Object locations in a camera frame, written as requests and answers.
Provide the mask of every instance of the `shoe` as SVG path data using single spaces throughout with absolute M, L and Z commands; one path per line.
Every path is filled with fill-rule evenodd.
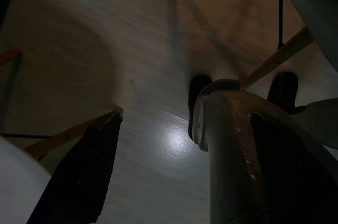
M 295 107 L 298 91 L 298 77 L 293 72 L 281 72 L 273 80 L 268 101 L 292 115 L 302 112 L 305 106 Z
M 212 79 L 207 75 L 197 75 L 190 82 L 189 86 L 189 99 L 188 99 L 188 107 L 189 107 L 189 127 L 188 134 L 192 139 L 192 119 L 194 117 L 194 107 L 199 96 L 200 92 L 204 87 L 212 83 Z

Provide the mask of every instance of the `laminate floor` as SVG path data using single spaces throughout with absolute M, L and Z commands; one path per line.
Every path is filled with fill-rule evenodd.
M 285 40 L 303 26 L 285 0 Z M 0 52 L 21 48 L 24 58 L 3 130 L 52 135 L 118 104 L 98 223 L 208 223 L 209 160 L 187 135 L 189 81 L 250 73 L 276 50 L 277 27 L 278 0 L 12 0 Z M 338 73 L 316 44 L 248 90 L 266 97 L 283 70 L 299 76 L 298 105 L 338 96 Z M 42 164 L 52 172 L 69 147 Z

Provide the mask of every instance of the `wooden chair leg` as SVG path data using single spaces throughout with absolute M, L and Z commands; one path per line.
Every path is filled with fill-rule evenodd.
M 122 114 L 123 109 L 120 107 L 117 107 L 114 109 L 116 112 Z M 29 153 L 33 158 L 38 159 L 43 155 L 46 155 L 47 153 L 51 152 L 52 150 L 70 142 L 71 140 L 76 139 L 77 137 L 84 134 L 86 129 L 91 126 L 97 119 L 99 119 L 102 116 L 99 116 L 97 118 L 91 119 L 87 122 L 84 122 L 82 124 L 76 125 L 65 132 L 59 133 L 51 138 L 44 139 L 42 141 L 39 141 L 31 146 L 28 146 L 25 148 L 25 151 Z
M 313 42 L 313 37 L 308 28 L 303 28 L 286 44 L 284 44 L 278 51 L 276 51 L 268 60 L 266 60 L 259 68 L 257 68 L 247 78 L 240 81 L 240 89 L 246 89 L 254 84 L 263 76 L 270 73 L 277 68 L 280 64 L 297 54 L 310 43 Z
M 12 50 L 8 51 L 2 55 L 0 55 L 0 66 L 2 64 L 8 63 L 22 55 L 22 52 L 20 50 Z

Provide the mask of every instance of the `black shoe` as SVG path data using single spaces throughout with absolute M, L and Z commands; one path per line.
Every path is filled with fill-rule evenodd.
M 194 107 L 199 96 L 200 92 L 204 87 L 212 83 L 212 79 L 207 75 L 197 75 L 195 76 L 192 81 L 190 82 L 189 86 L 189 100 L 188 100 L 188 107 L 189 107 L 189 127 L 188 127 L 188 134 L 192 139 L 192 119 L 194 117 Z
M 305 106 L 295 107 L 298 91 L 298 77 L 293 72 L 281 72 L 273 80 L 268 101 L 288 114 L 302 112 Z

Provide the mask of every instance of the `wooden floor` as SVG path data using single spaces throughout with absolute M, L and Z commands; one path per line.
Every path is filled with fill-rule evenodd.
M 12 0 L 0 52 L 24 59 L 3 130 L 56 134 L 125 110 L 98 223 L 209 222 L 209 160 L 187 135 L 191 77 L 249 74 L 277 47 L 278 0 Z M 285 41 L 304 26 L 285 1 Z M 9 66 L 0 69 L 4 88 Z M 338 96 L 338 73 L 316 44 L 275 74 L 299 76 L 298 105 Z M 43 165 L 53 171 L 62 153 Z

